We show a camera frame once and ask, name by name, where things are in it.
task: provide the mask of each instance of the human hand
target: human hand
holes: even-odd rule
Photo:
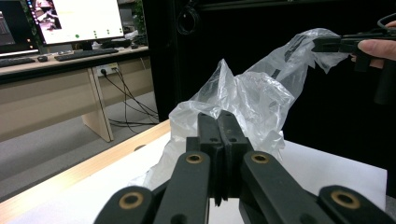
[[[396,21],[392,21],[386,25],[387,27],[395,27]],[[358,44],[358,48],[364,53],[370,54],[378,59],[372,59],[370,66],[382,68],[384,66],[383,59],[396,61],[396,41],[367,39],[362,40]],[[352,62],[356,62],[356,56],[352,55]]]

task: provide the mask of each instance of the electrical cable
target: electrical cable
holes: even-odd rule
[[[396,13],[390,14],[386,17],[381,18],[380,20],[378,20],[378,22],[376,23],[379,27],[381,27],[382,29],[385,29],[387,31],[390,32],[396,32],[396,28],[395,27],[387,27],[386,24],[384,24],[384,21],[387,21],[389,19],[395,19],[396,17]]]
[[[201,17],[195,10],[198,0],[190,0],[177,16],[177,31],[181,35],[192,35],[201,28]]]
[[[118,74],[118,76],[119,76],[119,78],[120,78],[120,80],[121,80],[121,82],[122,82],[123,90],[108,78],[108,76],[106,75],[106,70],[105,70],[105,69],[102,69],[102,70],[101,70],[101,73],[104,75],[104,77],[105,77],[113,86],[115,86],[117,89],[119,89],[119,90],[124,94],[124,101],[123,101],[123,102],[124,102],[124,106],[125,106],[125,110],[124,110],[124,118],[125,118],[125,121],[118,121],[118,120],[110,119],[110,124],[111,124],[111,125],[114,125],[114,126],[119,126],[119,127],[128,127],[128,128],[131,130],[131,132],[136,133],[136,134],[138,134],[138,132],[135,132],[135,131],[132,129],[133,127],[140,127],[140,126],[143,126],[143,125],[156,125],[156,124],[158,124],[158,122],[155,122],[155,121],[153,121],[153,120],[151,119],[151,118],[158,119],[158,113],[157,113],[156,111],[150,109],[148,106],[146,106],[146,105],[140,103],[139,101],[137,101],[137,100],[134,98],[134,96],[132,95],[132,93],[131,93],[131,91],[129,90],[128,86],[126,85],[126,83],[125,83],[125,81],[124,81],[124,78],[123,78],[123,75],[122,75],[122,73],[120,72],[120,70],[119,70],[118,68],[113,68],[113,70],[117,72],[117,74]],[[132,107],[132,106],[130,106],[130,105],[127,103],[128,97],[131,98],[131,99],[133,99],[133,100],[141,107],[141,109],[142,109],[143,111],[142,111],[142,110],[139,110],[139,109],[136,109],[136,108],[134,108],[134,107]],[[130,121],[128,121],[127,113],[126,113],[126,111],[127,111],[127,107],[126,107],[126,106],[129,106],[130,108],[132,108],[133,110],[135,110],[135,111],[137,111],[137,112],[140,112],[140,113],[143,113],[143,114],[148,115],[148,118],[151,120],[151,123],[130,122]]]

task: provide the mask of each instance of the crumpled plastic bag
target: crumpled plastic bag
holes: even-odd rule
[[[215,119],[221,110],[232,112],[254,149],[270,153],[281,162],[280,150],[285,146],[281,129],[303,90],[308,66],[315,68],[318,64],[328,73],[348,56],[311,51],[315,38],[329,35],[337,36],[322,28],[300,33],[237,76],[221,60],[206,84],[169,114],[171,139],[160,161],[148,171],[144,186],[155,189],[171,177],[178,157],[186,152],[186,138],[197,136],[200,112]]]

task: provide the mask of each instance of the office desk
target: office desk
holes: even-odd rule
[[[93,223],[117,190],[143,182],[139,177],[158,162],[169,139],[167,120],[0,203],[0,223]],[[385,170],[288,141],[281,153],[282,164],[304,189],[317,194],[324,186],[342,185],[385,210]],[[211,203],[209,214],[209,223],[242,220],[236,199],[221,207]]]
[[[118,63],[133,96],[153,91],[147,47],[58,62],[28,63],[0,70],[0,141],[82,116],[84,123],[107,142],[113,134],[106,106],[124,100],[124,94],[96,66]],[[123,90],[118,74],[109,75]]]

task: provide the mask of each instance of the computer monitor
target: computer monitor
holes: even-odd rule
[[[43,46],[83,44],[123,37],[116,0],[25,0]]]
[[[0,59],[39,54],[20,1],[0,1]]]

